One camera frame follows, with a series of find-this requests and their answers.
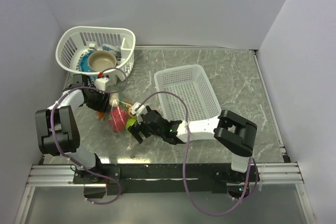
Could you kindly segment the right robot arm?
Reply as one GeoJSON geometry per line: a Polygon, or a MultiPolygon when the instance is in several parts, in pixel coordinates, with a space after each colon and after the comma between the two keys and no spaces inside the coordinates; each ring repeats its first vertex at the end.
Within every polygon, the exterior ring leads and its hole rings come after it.
{"type": "Polygon", "coordinates": [[[142,143],[152,135],[171,145],[188,141],[217,140],[232,153],[230,176],[242,181],[248,175],[248,162],[253,155],[257,125],[229,110],[220,115],[198,121],[167,120],[149,106],[131,109],[133,122],[126,129],[142,143]]]}

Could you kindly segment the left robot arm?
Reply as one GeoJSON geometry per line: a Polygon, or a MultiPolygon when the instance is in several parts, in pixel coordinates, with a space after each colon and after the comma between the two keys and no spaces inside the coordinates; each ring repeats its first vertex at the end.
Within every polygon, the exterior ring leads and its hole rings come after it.
{"type": "Polygon", "coordinates": [[[108,93],[97,91],[89,76],[76,74],[72,84],[64,89],[60,100],[35,113],[41,153],[67,158],[75,166],[75,174],[91,183],[103,179],[104,169],[98,155],[80,145],[80,134],[73,112],[86,105],[96,112],[105,113],[109,107],[109,96],[108,93]]]}

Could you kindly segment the clear zip top bag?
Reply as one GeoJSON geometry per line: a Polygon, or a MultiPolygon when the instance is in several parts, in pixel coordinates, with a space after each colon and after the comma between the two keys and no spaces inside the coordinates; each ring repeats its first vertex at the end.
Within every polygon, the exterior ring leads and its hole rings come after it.
{"type": "Polygon", "coordinates": [[[121,93],[110,94],[109,104],[105,112],[96,112],[96,119],[99,121],[107,120],[115,134],[128,132],[132,139],[127,147],[131,150],[140,142],[131,133],[131,129],[138,124],[137,116],[131,114],[133,102],[121,93]]]}

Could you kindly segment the white perforated rectangular basket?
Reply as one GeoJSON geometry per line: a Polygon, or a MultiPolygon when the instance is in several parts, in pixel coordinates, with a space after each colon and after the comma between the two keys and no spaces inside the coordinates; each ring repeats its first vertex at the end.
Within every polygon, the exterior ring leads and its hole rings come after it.
{"type": "Polygon", "coordinates": [[[188,108],[188,120],[210,119],[221,113],[212,85],[200,65],[184,65],[160,70],[154,74],[155,88],[164,117],[184,120],[188,108]]]}

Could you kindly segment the green fake apple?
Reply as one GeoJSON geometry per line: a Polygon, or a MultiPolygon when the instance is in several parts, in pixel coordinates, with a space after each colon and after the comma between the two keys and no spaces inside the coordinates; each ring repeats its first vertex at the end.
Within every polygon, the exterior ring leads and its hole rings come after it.
{"type": "Polygon", "coordinates": [[[126,123],[126,130],[128,128],[128,126],[132,125],[133,123],[137,123],[137,119],[133,119],[133,118],[129,118],[127,123],[126,123]]]}

